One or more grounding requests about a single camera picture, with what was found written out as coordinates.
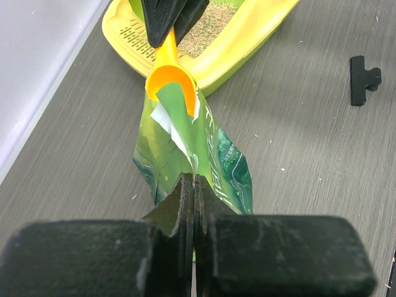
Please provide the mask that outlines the black bag clip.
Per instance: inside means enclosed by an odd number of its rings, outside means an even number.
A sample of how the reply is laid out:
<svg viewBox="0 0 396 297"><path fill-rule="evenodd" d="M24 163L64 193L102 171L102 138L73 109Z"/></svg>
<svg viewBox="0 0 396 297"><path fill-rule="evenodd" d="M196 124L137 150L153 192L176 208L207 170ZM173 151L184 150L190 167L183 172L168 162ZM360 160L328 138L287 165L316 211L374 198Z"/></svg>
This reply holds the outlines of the black bag clip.
<svg viewBox="0 0 396 297"><path fill-rule="evenodd" d="M351 105L363 106L366 103L366 91L375 92L382 83L382 72L378 67L365 69L364 56L350 58Z"/></svg>

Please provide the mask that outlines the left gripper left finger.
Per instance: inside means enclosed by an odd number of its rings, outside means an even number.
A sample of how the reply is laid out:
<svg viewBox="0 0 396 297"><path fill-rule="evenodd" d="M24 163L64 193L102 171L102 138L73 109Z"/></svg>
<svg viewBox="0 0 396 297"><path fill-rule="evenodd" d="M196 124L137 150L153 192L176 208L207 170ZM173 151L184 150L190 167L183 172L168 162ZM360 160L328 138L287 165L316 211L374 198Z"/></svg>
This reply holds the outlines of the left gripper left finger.
<svg viewBox="0 0 396 297"><path fill-rule="evenodd" d="M190 296L194 187L178 176L140 220L35 222L1 254L2 296Z"/></svg>

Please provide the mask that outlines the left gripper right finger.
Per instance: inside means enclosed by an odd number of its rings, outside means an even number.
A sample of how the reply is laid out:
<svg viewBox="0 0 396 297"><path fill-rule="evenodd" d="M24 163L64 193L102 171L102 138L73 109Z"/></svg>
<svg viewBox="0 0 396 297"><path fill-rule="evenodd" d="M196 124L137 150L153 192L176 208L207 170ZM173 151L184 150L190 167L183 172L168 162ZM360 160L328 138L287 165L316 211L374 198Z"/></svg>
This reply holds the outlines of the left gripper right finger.
<svg viewBox="0 0 396 297"><path fill-rule="evenodd" d="M198 296L370 296L377 279L353 225L331 215L238 215L194 181Z"/></svg>

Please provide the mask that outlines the green cat litter bag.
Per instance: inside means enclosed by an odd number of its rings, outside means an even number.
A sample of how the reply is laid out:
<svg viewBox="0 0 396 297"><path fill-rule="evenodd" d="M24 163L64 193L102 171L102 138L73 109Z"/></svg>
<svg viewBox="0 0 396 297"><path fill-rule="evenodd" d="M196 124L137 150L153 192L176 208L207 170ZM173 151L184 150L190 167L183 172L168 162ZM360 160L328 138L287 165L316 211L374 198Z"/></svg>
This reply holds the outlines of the green cat litter bag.
<svg viewBox="0 0 396 297"><path fill-rule="evenodd" d="M203 93L195 91L194 115L187 113L181 85L146 97L133 161L159 204L181 173L206 177L215 195L238 214L252 214L252 179L246 157L224 133Z"/></svg>

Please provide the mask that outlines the yellow plastic scoop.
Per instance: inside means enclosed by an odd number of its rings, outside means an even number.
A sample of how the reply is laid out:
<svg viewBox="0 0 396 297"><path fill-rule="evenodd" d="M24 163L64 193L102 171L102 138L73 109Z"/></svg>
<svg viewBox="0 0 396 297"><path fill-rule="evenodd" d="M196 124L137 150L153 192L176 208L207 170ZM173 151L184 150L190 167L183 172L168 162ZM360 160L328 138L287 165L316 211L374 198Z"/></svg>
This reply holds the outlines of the yellow plastic scoop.
<svg viewBox="0 0 396 297"><path fill-rule="evenodd" d="M180 65L174 27L171 27L163 44L155 48L155 61L145 83L148 97L158 101L157 92L166 84L177 82L181 85L187 113L194 116L196 108L196 83L192 76Z"/></svg>

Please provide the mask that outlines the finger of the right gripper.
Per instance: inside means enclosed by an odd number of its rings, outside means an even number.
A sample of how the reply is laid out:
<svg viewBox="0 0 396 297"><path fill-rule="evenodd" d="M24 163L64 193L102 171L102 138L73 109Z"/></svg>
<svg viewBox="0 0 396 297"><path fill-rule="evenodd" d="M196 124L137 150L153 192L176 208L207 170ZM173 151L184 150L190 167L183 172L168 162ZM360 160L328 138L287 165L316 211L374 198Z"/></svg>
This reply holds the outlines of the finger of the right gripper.
<svg viewBox="0 0 396 297"><path fill-rule="evenodd" d="M148 42L151 47L158 48L165 42L186 2L143 0L141 4Z"/></svg>
<svg viewBox="0 0 396 297"><path fill-rule="evenodd" d="M187 0L174 23L176 42L180 43L205 12L209 0Z"/></svg>

